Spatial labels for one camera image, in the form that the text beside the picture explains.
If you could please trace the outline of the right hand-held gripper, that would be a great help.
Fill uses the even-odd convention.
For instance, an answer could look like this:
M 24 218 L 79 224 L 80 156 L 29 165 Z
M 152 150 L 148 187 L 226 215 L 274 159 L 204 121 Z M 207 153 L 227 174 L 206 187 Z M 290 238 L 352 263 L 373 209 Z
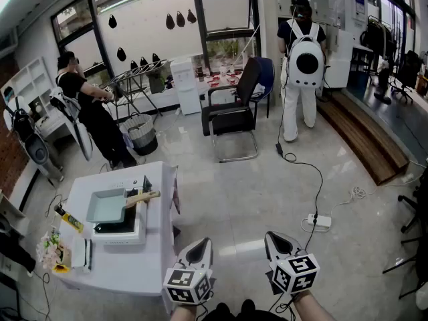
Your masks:
M 296 295 L 309 290 L 316 281 L 320 265 L 313 253 L 284 233 L 268 231 L 265 250 L 270 271 L 266 273 L 274 295 Z

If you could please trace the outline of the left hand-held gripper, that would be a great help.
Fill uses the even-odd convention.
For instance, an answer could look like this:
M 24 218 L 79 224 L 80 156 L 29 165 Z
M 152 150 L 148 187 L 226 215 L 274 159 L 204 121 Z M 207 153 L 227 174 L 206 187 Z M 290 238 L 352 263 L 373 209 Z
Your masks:
M 177 304 L 202 304 L 211 298 L 213 243 L 202 238 L 186 246 L 166 272 L 163 288 Z

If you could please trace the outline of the white portable gas stove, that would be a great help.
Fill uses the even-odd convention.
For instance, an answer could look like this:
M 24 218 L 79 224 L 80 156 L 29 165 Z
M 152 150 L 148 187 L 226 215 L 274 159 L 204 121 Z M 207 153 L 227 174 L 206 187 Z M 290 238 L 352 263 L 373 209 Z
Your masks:
M 144 177 L 140 180 L 119 182 L 109 189 L 126 190 L 126 197 L 152 191 L 152 184 Z M 92 240 L 103 245 L 137 245 L 146 240 L 147 201 L 141 201 L 125 209 L 124 220 L 119 223 L 91 223 Z

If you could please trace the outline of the rectangular pan with wooden handle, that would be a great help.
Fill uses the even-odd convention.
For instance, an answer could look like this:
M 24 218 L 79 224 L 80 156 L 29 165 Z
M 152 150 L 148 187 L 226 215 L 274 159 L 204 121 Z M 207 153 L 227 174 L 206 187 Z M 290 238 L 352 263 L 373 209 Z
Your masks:
M 92 193 L 88 205 L 86 221 L 89 223 L 119 223 L 124 220 L 125 209 L 141 201 L 161 196 L 159 191 L 141 193 L 126 197 L 124 188 L 97 191 Z

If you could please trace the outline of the white power strip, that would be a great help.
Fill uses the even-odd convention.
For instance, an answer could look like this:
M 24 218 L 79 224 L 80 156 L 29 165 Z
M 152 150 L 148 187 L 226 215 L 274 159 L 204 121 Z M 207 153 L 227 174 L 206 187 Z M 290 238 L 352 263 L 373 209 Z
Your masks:
M 332 225 L 331 217 L 318 215 L 315 217 L 315 214 L 309 214 L 307 218 L 307 223 L 309 225 L 315 225 L 323 228 L 330 228 Z

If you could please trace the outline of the white tablecloth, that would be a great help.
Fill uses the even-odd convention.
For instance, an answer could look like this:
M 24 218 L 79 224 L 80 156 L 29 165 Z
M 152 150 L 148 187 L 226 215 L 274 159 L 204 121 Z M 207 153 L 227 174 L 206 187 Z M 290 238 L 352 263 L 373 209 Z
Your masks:
M 175 262 L 171 209 L 177 168 L 158 161 L 77 178 L 71 187 L 65 210 L 78 221 L 85 222 L 94 191 L 122 183 L 124 187 L 139 187 L 147 178 L 160 197 L 148 203 L 146 241 L 139 245 L 104 245 L 94 243 L 92 269 L 84 272 L 72 269 L 57 274 L 65 285 L 73 288 L 96 288 L 110 292 L 141 296 L 159 296 L 167 268 Z

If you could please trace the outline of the white green-edged plate stack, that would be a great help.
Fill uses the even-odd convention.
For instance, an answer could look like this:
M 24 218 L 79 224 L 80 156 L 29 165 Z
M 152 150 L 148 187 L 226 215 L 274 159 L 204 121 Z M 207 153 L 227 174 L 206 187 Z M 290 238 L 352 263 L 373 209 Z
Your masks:
M 72 243 L 72 268 L 81 272 L 90 272 L 92 269 L 92 240 L 74 238 Z

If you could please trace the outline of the olive oil bottle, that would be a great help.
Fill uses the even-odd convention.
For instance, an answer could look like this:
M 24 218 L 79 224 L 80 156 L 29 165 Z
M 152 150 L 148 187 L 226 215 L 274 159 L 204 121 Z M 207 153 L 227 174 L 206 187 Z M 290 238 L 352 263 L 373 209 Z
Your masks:
M 72 226 L 78 233 L 84 230 L 84 224 L 79 222 L 70 213 L 66 212 L 60 205 L 54 207 L 54 211 L 65 221 L 68 225 Z

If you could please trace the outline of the grey laundry basket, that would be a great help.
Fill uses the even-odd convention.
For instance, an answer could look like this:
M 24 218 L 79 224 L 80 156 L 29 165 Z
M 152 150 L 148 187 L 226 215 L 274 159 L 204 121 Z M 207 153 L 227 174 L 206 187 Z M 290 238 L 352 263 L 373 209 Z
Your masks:
M 120 124 L 125 143 L 139 156 L 146 156 L 158 148 L 158 140 L 152 116 L 132 113 Z

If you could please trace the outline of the wooden step platform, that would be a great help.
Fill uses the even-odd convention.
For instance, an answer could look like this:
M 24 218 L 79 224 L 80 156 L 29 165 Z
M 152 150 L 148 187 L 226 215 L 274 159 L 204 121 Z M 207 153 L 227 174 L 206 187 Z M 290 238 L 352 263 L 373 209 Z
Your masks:
M 342 92 L 317 101 L 320 115 L 337 131 L 379 186 L 405 173 L 410 161 L 399 145 Z

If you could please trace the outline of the black chrome-framed chair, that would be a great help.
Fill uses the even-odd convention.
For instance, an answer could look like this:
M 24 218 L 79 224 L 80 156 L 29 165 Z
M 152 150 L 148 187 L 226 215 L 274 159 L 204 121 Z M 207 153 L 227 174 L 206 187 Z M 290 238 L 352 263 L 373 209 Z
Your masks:
M 202 129 L 203 135 L 211 139 L 213 152 L 219 163 L 249 160 L 256 158 L 259 154 L 253 134 L 255 116 L 249 106 L 249 102 L 255 87 L 259 83 L 261 73 L 262 69 L 259 62 L 255 58 L 249 58 L 237 85 L 217 86 L 209 88 L 207 91 L 208 105 L 201 109 Z M 211 96 L 214 92 L 232 88 L 237 93 L 238 101 L 218 105 L 212 103 Z M 217 137 L 235 133 L 248 133 L 251 136 L 255 149 L 254 154 L 235 158 L 223 158 L 220 156 L 216 145 Z

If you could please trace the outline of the pink flower bouquet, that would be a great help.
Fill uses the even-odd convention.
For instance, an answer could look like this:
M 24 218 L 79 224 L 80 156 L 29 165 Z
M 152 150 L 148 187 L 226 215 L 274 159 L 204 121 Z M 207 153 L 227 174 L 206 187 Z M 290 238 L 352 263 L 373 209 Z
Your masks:
M 72 268 L 71 249 L 62 241 L 57 229 L 47 231 L 36 246 L 38 261 L 55 273 L 67 273 Z

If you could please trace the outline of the white cabinet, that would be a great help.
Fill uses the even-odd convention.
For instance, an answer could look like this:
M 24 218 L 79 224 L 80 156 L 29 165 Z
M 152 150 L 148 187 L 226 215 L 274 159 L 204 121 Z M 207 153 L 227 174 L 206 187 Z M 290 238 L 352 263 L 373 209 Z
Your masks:
M 345 88 L 354 47 L 353 34 L 338 27 L 327 26 L 327 60 L 325 88 Z

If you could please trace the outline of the white cubby shelf unit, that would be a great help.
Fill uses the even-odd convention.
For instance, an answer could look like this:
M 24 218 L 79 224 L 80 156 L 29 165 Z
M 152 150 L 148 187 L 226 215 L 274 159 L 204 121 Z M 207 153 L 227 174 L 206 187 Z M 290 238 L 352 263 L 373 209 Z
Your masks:
M 66 118 L 50 103 L 54 88 L 42 57 L 24 66 L 0 89 L 0 96 L 6 101 L 4 91 L 11 87 L 16 96 L 21 96 L 31 108 L 32 118 L 41 135 L 48 141 L 69 134 Z

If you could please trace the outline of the grey locker cabinet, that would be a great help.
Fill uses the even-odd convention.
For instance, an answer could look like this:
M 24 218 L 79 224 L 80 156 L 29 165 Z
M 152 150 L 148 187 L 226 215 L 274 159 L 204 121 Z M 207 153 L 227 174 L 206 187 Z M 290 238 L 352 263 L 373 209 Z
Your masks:
M 308 0 L 312 8 L 312 21 L 345 29 L 344 0 Z M 290 19 L 292 0 L 276 0 L 278 23 Z

